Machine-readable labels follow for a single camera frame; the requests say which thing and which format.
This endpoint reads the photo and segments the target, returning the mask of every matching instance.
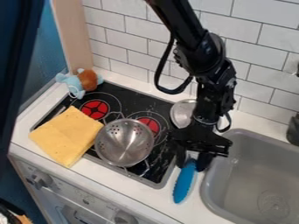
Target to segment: toy stove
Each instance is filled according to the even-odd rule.
[[[161,188],[166,184],[175,165],[175,151],[168,147],[166,141],[169,131],[174,129],[170,121],[171,103],[105,82],[95,91],[86,94],[82,100],[68,95],[37,127],[71,105],[102,123],[126,117],[148,125],[154,134],[155,146],[141,163],[129,168],[112,166],[98,157],[94,147],[86,152],[84,158],[154,188]]]

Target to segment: tile wall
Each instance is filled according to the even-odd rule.
[[[226,42],[237,70],[237,108],[279,123],[299,111],[299,0],[189,0]],[[169,32],[143,0],[82,0],[94,65],[152,83]],[[169,57],[162,85],[187,76]],[[185,92],[196,94],[192,83]]]

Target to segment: burner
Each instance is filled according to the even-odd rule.
[[[72,105],[94,120],[105,120],[106,123],[119,118],[120,114],[110,114],[111,112],[122,112],[119,100],[102,92],[86,94],[82,100],[73,101]]]
[[[151,129],[151,131],[153,132],[154,137],[156,137],[156,135],[159,134],[160,124],[154,118],[152,118],[152,117],[140,117],[140,118],[137,118],[137,120],[144,123],[144,124],[146,124],[146,125],[148,125],[149,128]]]
[[[101,100],[88,101],[81,107],[81,111],[87,116],[92,117],[94,120],[104,118],[109,110],[109,105]]]
[[[153,131],[156,139],[155,145],[159,145],[165,141],[170,125],[167,123],[166,119],[158,113],[152,111],[140,111],[129,115],[128,118],[139,120],[148,125]]]

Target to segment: yellow sponge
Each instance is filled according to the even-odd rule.
[[[101,122],[74,106],[30,133],[29,137],[45,153],[65,167],[71,167],[94,144]]]

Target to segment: plush toy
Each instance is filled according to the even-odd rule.
[[[104,81],[100,74],[83,68],[78,69],[78,75],[66,76],[58,73],[55,80],[66,83],[71,97],[78,99],[82,99],[87,91],[94,91]]]

